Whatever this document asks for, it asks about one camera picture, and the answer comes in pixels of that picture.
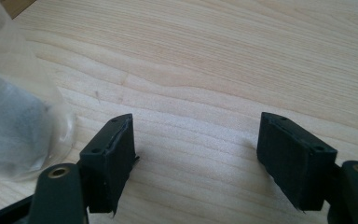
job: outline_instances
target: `wood grain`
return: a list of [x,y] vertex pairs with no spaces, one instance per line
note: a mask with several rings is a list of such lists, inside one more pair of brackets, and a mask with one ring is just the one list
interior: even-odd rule
[[[358,160],[358,0],[38,0],[15,22],[77,114],[67,161],[133,114],[116,223],[327,223],[257,162],[258,125],[284,115]],[[0,207],[33,187],[0,182]]]

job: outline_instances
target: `wooden table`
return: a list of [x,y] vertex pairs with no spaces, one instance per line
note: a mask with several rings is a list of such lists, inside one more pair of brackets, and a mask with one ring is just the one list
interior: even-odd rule
[[[358,160],[358,0],[38,0],[15,22],[77,114],[66,161],[134,116],[141,161],[91,223],[326,223],[257,161],[258,126],[286,116]],[[0,208],[33,191],[0,182]]]

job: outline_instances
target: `light wood surface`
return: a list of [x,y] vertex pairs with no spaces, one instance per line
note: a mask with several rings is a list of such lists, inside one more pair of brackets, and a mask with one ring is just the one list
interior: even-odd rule
[[[258,163],[258,125],[281,114],[358,160],[358,0],[38,0],[15,22],[77,114],[66,161],[134,116],[141,160],[91,223],[327,223]],[[0,182],[0,208],[33,190]]]

